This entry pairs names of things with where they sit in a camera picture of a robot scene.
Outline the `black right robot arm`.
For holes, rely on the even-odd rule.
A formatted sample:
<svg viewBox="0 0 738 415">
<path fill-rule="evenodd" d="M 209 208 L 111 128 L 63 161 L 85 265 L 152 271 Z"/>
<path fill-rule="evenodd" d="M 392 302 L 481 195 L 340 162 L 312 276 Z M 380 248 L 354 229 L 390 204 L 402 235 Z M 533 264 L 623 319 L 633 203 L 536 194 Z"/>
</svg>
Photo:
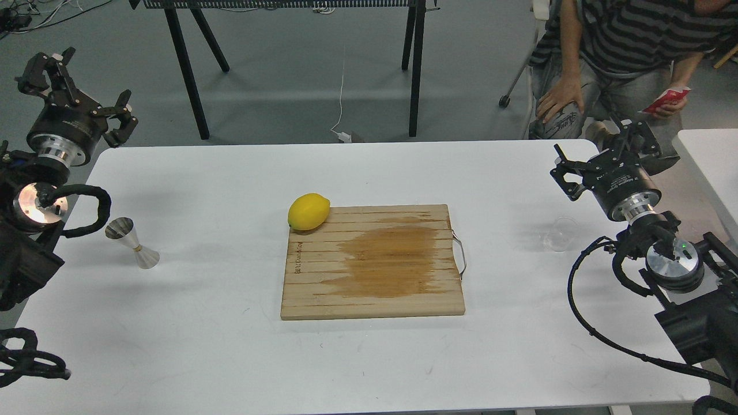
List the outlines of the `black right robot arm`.
<svg viewBox="0 0 738 415">
<path fill-rule="evenodd" d="M 615 239 L 591 242 L 570 269 L 567 299 L 581 326 L 617 351 L 683 375 L 697 376 L 736 393 L 737 294 L 736 255 L 712 233 L 693 243 L 678 236 L 680 220 L 670 211 L 657 213 L 661 192 L 651 179 L 651 163 L 662 156 L 644 122 L 621 123 L 619 134 L 604 142 L 586 162 L 569 160 L 559 145 L 551 176 L 572 201 L 590 191 L 609 220 L 626 222 Z M 598 248 L 612 254 L 612 273 L 619 283 L 662 305 L 657 322 L 682 362 L 632 351 L 599 333 L 575 305 L 574 277 L 583 260 Z"/>
</svg>

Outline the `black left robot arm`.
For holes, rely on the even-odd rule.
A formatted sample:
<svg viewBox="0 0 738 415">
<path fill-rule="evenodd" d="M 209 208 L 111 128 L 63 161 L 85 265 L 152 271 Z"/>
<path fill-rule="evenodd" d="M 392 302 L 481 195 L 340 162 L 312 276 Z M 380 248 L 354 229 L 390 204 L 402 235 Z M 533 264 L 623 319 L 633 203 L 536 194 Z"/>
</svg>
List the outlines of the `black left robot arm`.
<svg viewBox="0 0 738 415">
<path fill-rule="evenodd" d="M 10 312 L 63 266 L 54 249 L 61 237 L 86 236 L 106 226 L 111 197 L 101 187 L 68 184 L 70 170 L 90 162 L 101 139 L 115 149 L 124 145 L 139 123 L 123 91 L 114 105 L 103 106 L 74 84 L 67 67 L 76 50 L 40 52 L 19 76 L 19 92 L 44 100 L 27 145 L 9 150 L 2 141 L 1 283 L 2 312 Z M 93 223 L 69 229 L 63 220 L 69 196 L 97 200 Z"/>
</svg>

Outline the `person's right hand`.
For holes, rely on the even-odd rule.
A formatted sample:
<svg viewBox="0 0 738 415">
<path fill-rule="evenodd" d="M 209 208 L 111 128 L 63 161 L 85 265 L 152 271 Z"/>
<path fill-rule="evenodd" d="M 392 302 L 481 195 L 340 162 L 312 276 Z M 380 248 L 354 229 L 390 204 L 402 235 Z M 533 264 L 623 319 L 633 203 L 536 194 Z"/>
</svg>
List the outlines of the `person's right hand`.
<svg viewBox="0 0 738 415">
<path fill-rule="evenodd" d="M 548 123 L 569 104 L 583 113 L 585 100 L 582 93 L 582 80 L 574 77 L 561 77 L 537 102 L 537 120 Z"/>
</svg>

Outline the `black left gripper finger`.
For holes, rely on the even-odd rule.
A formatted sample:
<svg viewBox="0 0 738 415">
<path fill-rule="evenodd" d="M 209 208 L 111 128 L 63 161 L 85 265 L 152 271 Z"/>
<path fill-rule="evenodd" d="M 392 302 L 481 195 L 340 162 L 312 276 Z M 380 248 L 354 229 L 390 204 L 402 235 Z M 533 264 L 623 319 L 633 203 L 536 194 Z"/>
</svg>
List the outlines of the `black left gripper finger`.
<svg viewBox="0 0 738 415">
<path fill-rule="evenodd" d="M 24 72 L 16 77 L 19 92 L 41 97 L 44 100 L 44 110 L 48 108 L 76 108 L 84 107 L 84 100 L 79 88 L 72 80 L 67 66 L 71 61 L 76 48 L 69 47 L 63 53 L 47 55 L 39 52 L 29 59 Z"/>
<path fill-rule="evenodd" d="M 139 123 L 136 116 L 132 114 L 132 109 L 129 105 L 131 95 L 131 90 L 126 89 L 121 92 L 115 105 L 98 107 L 89 112 L 90 116 L 94 119 L 117 120 L 119 122 L 119 127 L 111 130 L 108 130 L 107 123 L 103 122 L 103 138 L 108 146 L 113 149 L 126 144 Z"/>
</svg>

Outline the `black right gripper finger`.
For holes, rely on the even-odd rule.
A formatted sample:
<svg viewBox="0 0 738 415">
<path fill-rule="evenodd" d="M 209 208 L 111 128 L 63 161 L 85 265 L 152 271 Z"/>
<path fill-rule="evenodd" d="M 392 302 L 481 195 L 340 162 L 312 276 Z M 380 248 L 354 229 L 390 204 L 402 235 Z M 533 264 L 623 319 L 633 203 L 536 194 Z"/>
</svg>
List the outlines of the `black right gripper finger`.
<svg viewBox="0 0 738 415">
<path fill-rule="evenodd" d="M 558 155 L 555 167 L 551 169 L 551 176 L 562 189 L 567 198 L 576 201 L 585 191 L 592 191 L 596 176 L 600 173 L 600 165 L 591 162 L 569 160 L 559 144 L 553 146 Z M 580 182 L 567 181 L 565 176 L 575 175 L 582 180 Z"/>
<path fill-rule="evenodd" d="M 662 155 L 656 136 L 645 122 L 621 125 L 617 133 L 600 123 L 599 149 L 601 165 L 653 165 Z"/>
</svg>

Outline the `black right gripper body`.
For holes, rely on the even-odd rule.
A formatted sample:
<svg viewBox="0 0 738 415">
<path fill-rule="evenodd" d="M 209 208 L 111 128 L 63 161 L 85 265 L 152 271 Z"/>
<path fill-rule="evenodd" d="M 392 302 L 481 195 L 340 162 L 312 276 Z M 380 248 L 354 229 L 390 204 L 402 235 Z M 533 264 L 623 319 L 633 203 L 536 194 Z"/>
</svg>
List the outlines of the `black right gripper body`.
<svg viewBox="0 0 738 415">
<path fill-rule="evenodd" d="M 588 189 L 609 220 L 633 222 L 661 200 L 662 192 L 634 157 L 599 153 L 589 162 L 594 171 L 588 174 Z"/>
</svg>

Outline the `person's left hand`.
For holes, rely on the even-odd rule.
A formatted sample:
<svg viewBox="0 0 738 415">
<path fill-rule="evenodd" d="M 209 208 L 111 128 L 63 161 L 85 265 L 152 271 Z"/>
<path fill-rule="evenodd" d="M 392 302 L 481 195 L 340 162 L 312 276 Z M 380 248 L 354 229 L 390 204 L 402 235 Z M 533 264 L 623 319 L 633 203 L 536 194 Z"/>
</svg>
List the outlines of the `person's left hand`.
<svg viewBox="0 0 738 415">
<path fill-rule="evenodd" d="M 681 111 L 688 103 L 688 96 L 681 97 L 677 100 L 666 100 L 665 98 L 660 98 L 656 103 L 661 103 L 661 105 L 653 110 L 651 116 L 659 120 L 666 120 L 673 116 L 680 115 Z"/>
</svg>

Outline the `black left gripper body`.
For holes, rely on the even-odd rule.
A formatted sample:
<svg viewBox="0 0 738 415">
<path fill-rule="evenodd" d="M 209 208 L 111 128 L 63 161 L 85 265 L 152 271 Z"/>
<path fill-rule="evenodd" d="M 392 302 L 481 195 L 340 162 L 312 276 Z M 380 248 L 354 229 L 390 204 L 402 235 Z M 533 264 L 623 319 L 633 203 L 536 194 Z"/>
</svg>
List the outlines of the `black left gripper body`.
<svg viewBox="0 0 738 415">
<path fill-rule="evenodd" d="M 70 168 L 90 162 L 106 131 L 105 118 L 68 106 L 46 105 L 27 134 L 27 144 L 39 157 Z"/>
</svg>

